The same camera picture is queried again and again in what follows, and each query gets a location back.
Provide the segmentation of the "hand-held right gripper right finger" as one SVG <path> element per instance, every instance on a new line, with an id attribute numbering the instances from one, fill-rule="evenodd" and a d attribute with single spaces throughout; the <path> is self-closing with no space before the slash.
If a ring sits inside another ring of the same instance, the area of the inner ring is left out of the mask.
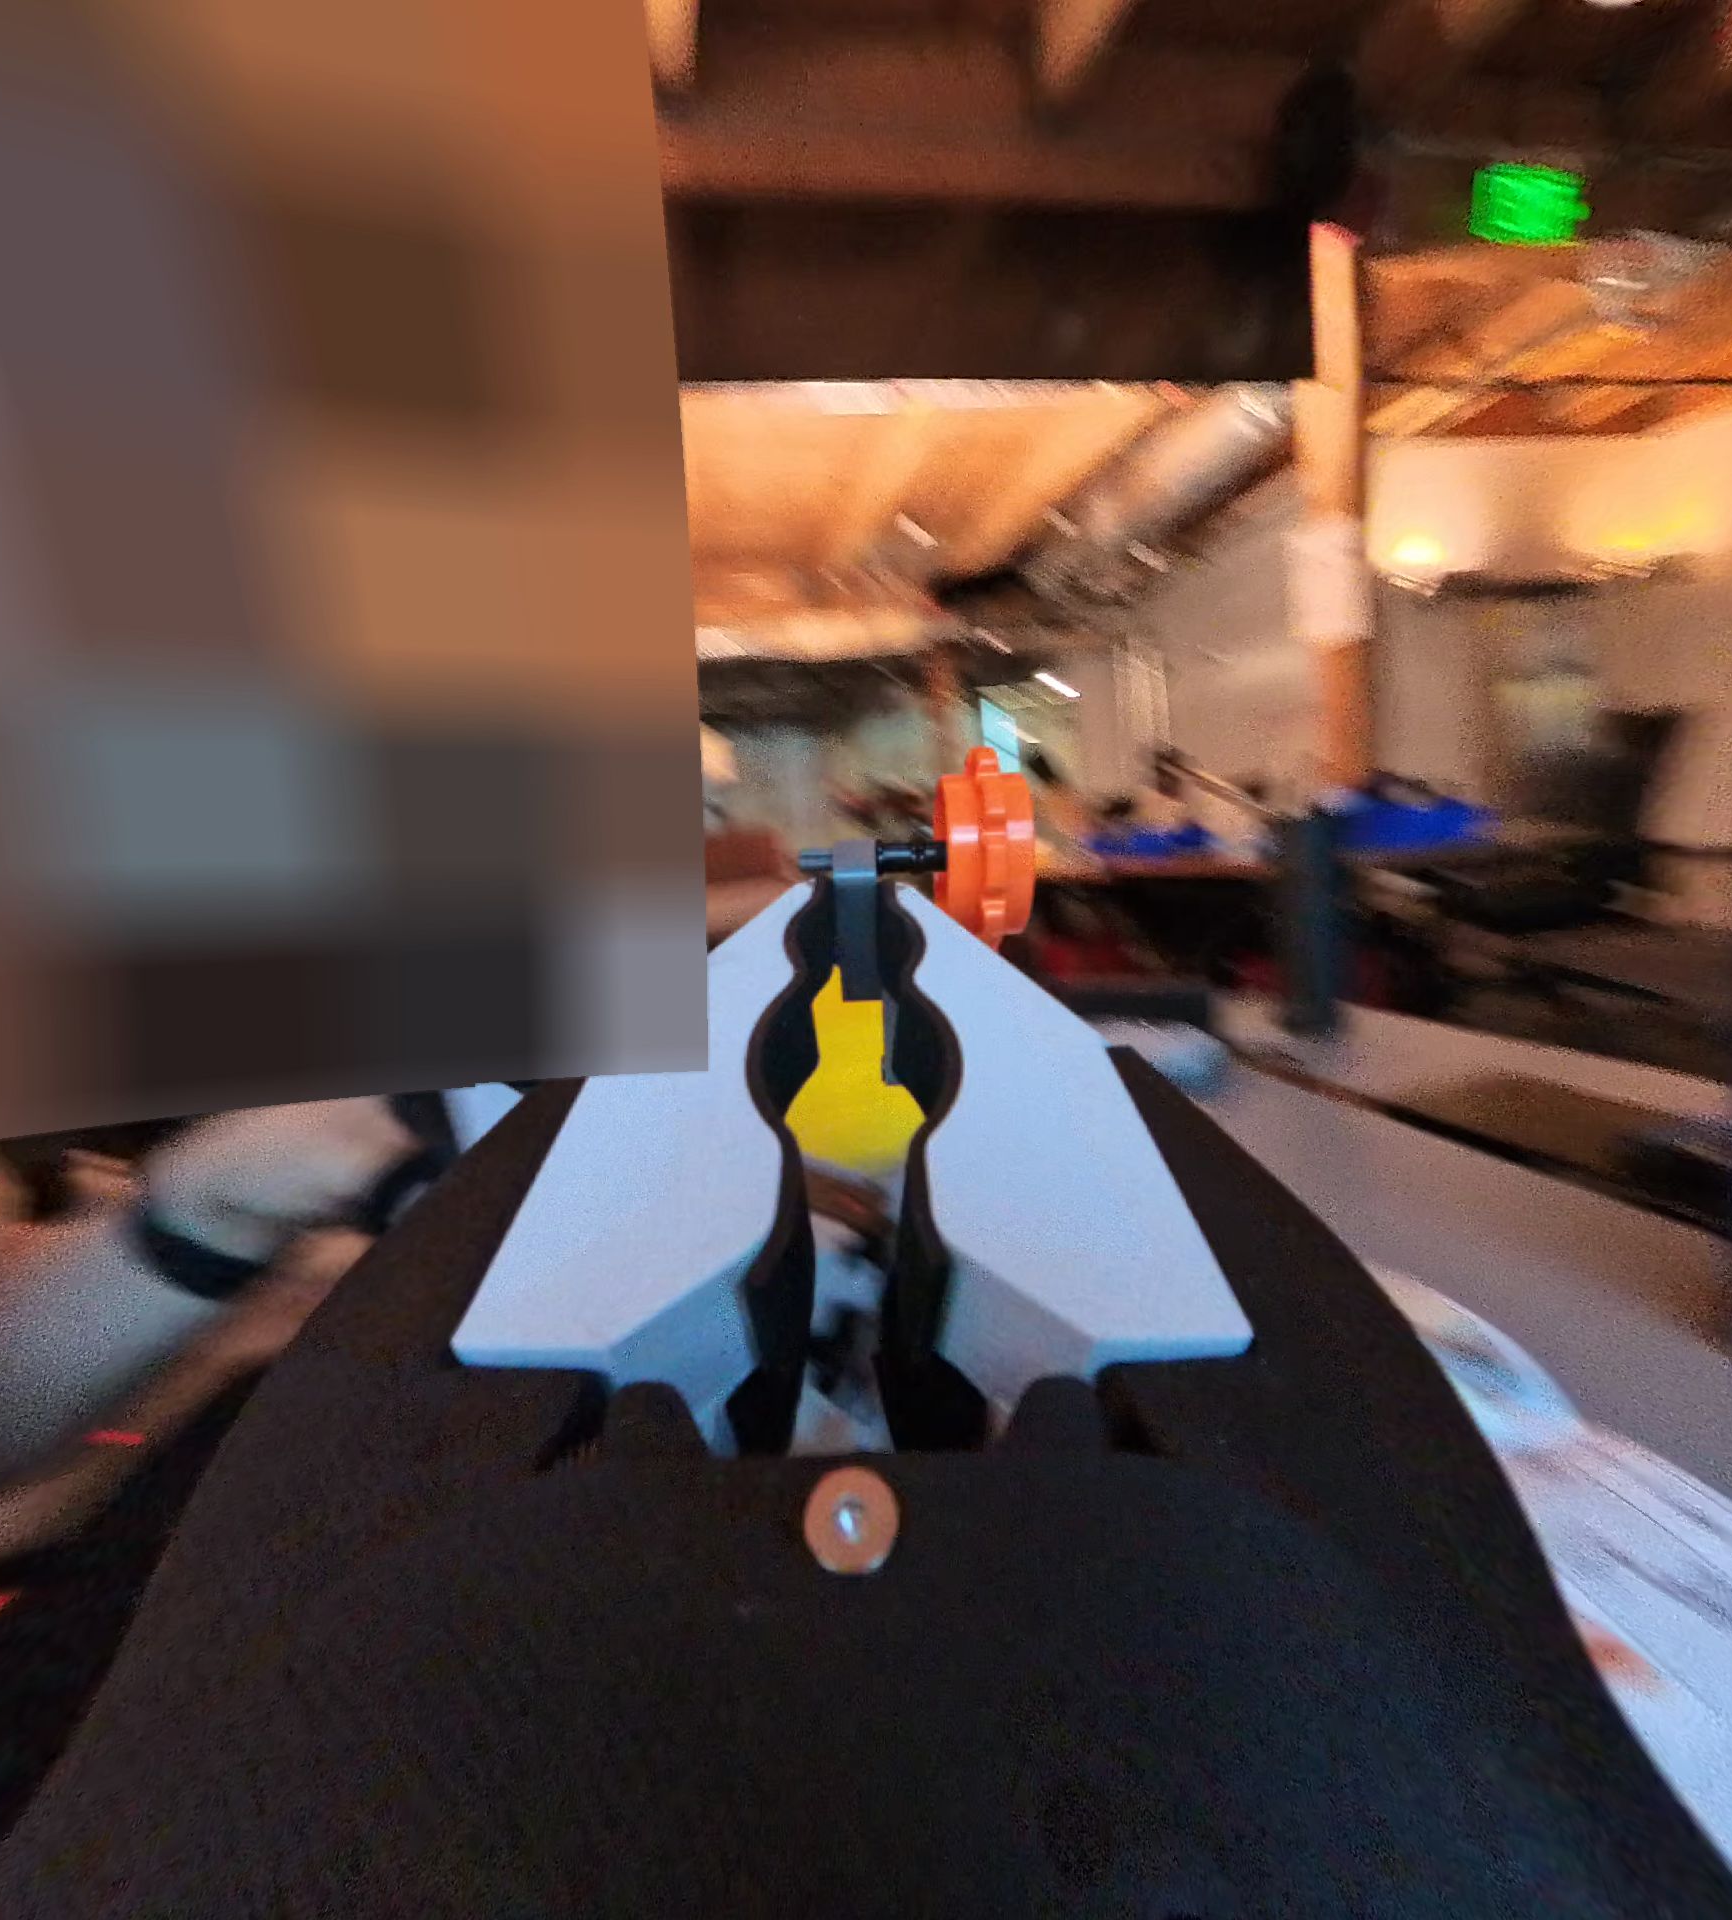
<path id="1" fill-rule="evenodd" d="M 1040 1380 L 1252 1345 L 1107 1041 L 911 884 L 877 887 L 884 1067 L 921 1121 L 877 1309 L 894 1448 L 977 1448 Z"/>

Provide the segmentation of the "blue storage bin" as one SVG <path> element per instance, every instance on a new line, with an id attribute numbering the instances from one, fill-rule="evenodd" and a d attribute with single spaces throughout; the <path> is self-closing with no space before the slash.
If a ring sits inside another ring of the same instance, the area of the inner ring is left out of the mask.
<path id="1" fill-rule="evenodd" d="M 1451 796 L 1386 799 L 1370 793 L 1330 805 L 1340 852 L 1351 861 L 1393 863 L 1489 845 L 1497 817 Z"/>
<path id="2" fill-rule="evenodd" d="M 1085 850 L 1110 866 L 1162 868 L 1173 864 L 1256 866 L 1264 855 L 1250 839 L 1220 836 L 1197 823 L 1173 828 L 1118 825 L 1085 836 Z"/>

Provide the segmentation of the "yellow plastic bin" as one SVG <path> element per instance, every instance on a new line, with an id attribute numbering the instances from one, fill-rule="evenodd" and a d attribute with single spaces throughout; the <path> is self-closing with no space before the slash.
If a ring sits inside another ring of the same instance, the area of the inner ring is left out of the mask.
<path id="1" fill-rule="evenodd" d="M 785 1125 L 808 1162 L 867 1182 L 894 1179 L 924 1114 L 885 1076 L 885 1011 L 848 1000 L 831 975 L 811 1002 L 816 1069 L 796 1092 Z"/>

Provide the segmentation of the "wooden post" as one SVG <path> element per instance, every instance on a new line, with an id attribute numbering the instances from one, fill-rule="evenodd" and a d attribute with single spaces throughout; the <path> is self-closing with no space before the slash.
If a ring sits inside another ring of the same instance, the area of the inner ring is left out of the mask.
<path id="1" fill-rule="evenodd" d="M 1366 544 L 1357 236 L 1337 223 L 1315 223 L 1309 228 L 1307 266 L 1309 379 L 1293 393 L 1300 519 L 1353 517 Z M 1371 773 L 1371 644 L 1373 636 L 1336 648 L 1307 647 L 1315 686 L 1314 759 L 1326 789 L 1356 791 Z"/>

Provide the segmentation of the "grey bracket with orange wheels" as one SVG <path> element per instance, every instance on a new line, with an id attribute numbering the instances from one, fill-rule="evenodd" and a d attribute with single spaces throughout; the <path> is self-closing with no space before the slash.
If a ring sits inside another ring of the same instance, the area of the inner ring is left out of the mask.
<path id="1" fill-rule="evenodd" d="M 887 1086 L 901 1084 L 901 993 L 924 950 L 910 907 L 930 904 L 985 948 L 1001 948 L 1029 920 L 1037 870 L 1029 785 L 989 747 L 967 748 L 961 766 L 937 779 L 926 836 L 853 839 L 798 852 L 796 874 L 830 896 L 840 997 L 877 1000 L 879 1076 Z"/>

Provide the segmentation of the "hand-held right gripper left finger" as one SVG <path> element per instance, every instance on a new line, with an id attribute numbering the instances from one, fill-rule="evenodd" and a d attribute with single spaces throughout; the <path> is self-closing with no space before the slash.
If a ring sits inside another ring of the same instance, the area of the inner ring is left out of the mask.
<path id="1" fill-rule="evenodd" d="M 826 892 L 800 882 L 707 955 L 705 1069 L 583 1083 L 450 1337 L 460 1365 L 667 1387 L 713 1452 L 790 1450 L 816 1257 L 788 1113 L 824 982 Z"/>

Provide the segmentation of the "open white instruction booklet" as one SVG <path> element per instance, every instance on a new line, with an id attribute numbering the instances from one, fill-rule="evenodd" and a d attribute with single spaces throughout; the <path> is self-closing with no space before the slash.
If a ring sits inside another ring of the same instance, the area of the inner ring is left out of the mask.
<path id="1" fill-rule="evenodd" d="M 1580 1414 L 1484 1319 L 1371 1275 L 1500 1462 L 1628 1726 L 1732 1867 L 1732 1501 Z"/>

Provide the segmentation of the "green exit sign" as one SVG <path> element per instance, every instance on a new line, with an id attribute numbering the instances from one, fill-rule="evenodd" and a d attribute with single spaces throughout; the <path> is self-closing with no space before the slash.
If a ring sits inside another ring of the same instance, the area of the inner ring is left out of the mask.
<path id="1" fill-rule="evenodd" d="M 1487 247 L 1571 247 L 1592 220 L 1587 179 L 1531 160 L 1489 160 L 1469 181 L 1465 234 Z"/>

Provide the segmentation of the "white paper notice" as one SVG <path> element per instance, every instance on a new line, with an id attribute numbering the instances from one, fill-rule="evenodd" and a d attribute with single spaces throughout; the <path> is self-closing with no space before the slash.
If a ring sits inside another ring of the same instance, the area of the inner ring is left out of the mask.
<path id="1" fill-rule="evenodd" d="M 1315 650 L 1359 647 L 1375 633 L 1364 529 L 1350 514 L 1307 514 L 1284 537 L 1288 635 Z"/>

